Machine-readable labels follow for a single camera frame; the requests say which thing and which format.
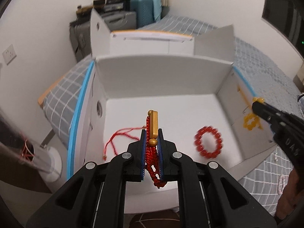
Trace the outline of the red braided cord gold charm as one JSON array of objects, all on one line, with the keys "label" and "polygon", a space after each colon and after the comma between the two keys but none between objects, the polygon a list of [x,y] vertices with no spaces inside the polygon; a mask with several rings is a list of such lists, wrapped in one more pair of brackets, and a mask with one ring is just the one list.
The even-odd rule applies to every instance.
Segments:
[{"label": "red braided cord gold charm", "polygon": [[129,139],[133,139],[135,141],[139,141],[140,138],[130,135],[129,133],[133,130],[145,130],[145,138],[143,142],[143,146],[140,146],[142,149],[142,156],[141,156],[141,166],[143,171],[147,170],[155,187],[161,188],[164,187],[167,182],[161,179],[161,170],[162,167],[160,166],[160,156],[158,156],[158,145],[160,139],[158,138],[158,112],[154,110],[149,110],[147,113],[146,118],[146,125],[143,127],[134,127],[134,128],[122,128],[117,130],[115,133],[112,134],[110,139],[104,146],[103,151],[103,160],[107,159],[107,147],[111,145],[114,155],[117,156],[118,152],[116,147],[113,143],[113,140],[116,136],[125,136]]}]

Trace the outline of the grey checked bed sheet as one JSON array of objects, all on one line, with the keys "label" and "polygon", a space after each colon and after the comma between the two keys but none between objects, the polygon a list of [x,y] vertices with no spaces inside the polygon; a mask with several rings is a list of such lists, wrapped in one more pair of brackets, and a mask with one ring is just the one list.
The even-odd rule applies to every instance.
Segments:
[{"label": "grey checked bed sheet", "polygon": [[[189,17],[167,16],[160,21],[169,23],[171,26],[176,27],[177,30],[187,31],[195,35],[198,34],[203,25],[214,27],[208,23]],[[235,41],[237,69],[248,77],[249,82],[253,85],[253,89],[257,92],[257,96],[253,98],[252,104],[254,101],[265,102],[279,110],[302,117],[303,113],[297,100],[299,91],[292,80],[289,79],[269,57],[257,48],[237,37],[235,37]],[[44,114],[51,123],[54,132],[62,140],[67,153],[71,123],[91,60],[92,52],[75,65],[44,98]],[[250,120],[253,125],[256,125],[258,121],[265,121],[253,113],[252,104],[251,112],[247,115],[247,119]],[[274,142],[274,132],[272,130],[271,132],[272,141]],[[208,159],[206,163],[210,161],[216,162],[215,159],[222,149],[222,138],[218,129],[212,126],[200,128],[195,135],[194,143],[198,152]],[[67,154],[62,159],[67,168]],[[287,184],[289,174],[293,169],[293,165],[275,142],[270,156],[264,159],[266,163],[270,161],[276,164],[276,168],[272,170],[272,173],[278,176],[277,192],[280,198]],[[145,170],[143,181],[127,184],[125,211],[128,213],[137,213],[175,207],[177,205],[177,183],[166,182],[167,184],[164,187],[155,187],[148,171]],[[245,187],[240,180],[238,180],[238,182],[249,192],[248,188]]]}]

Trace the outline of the blue yellow cardboard shoe box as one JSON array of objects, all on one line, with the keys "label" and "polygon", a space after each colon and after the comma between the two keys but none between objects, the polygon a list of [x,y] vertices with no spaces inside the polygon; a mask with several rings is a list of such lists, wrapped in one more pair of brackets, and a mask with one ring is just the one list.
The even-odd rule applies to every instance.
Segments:
[{"label": "blue yellow cardboard shoe box", "polygon": [[[103,164],[114,157],[104,146],[122,128],[143,127],[147,112],[158,112],[164,138],[194,161],[206,163],[195,135],[202,127],[219,130],[222,149],[216,162],[240,180],[274,213],[278,176],[269,157],[274,148],[265,121],[247,119],[257,92],[236,66],[232,25],[203,25],[198,34],[160,21],[138,30],[111,32],[93,11],[89,21],[92,60],[71,123],[66,175],[85,163]],[[134,141],[116,136],[118,154]]]}]

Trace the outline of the dark window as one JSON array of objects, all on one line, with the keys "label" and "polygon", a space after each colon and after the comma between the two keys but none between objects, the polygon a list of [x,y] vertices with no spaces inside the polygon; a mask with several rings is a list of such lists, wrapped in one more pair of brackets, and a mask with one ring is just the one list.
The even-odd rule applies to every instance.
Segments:
[{"label": "dark window", "polygon": [[262,18],[303,56],[303,0],[265,0]]}]

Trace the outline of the teal suitcase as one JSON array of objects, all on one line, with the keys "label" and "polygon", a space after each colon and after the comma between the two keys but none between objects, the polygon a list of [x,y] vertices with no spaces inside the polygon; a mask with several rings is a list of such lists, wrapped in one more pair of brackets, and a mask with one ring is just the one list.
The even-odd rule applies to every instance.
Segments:
[{"label": "teal suitcase", "polygon": [[130,11],[137,14],[137,28],[153,24],[161,19],[161,0],[130,0],[129,6]]}]

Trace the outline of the white wall socket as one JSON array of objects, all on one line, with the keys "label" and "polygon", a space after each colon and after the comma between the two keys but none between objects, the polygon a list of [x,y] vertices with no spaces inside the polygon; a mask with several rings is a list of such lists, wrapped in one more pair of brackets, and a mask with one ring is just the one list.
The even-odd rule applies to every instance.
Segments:
[{"label": "white wall socket", "polygon": [[6,65],[8,65],[12,60],[14,60],[17,57],[17,54],[14,50],[14,46],[12,44],[3,51],[2,55]]}]

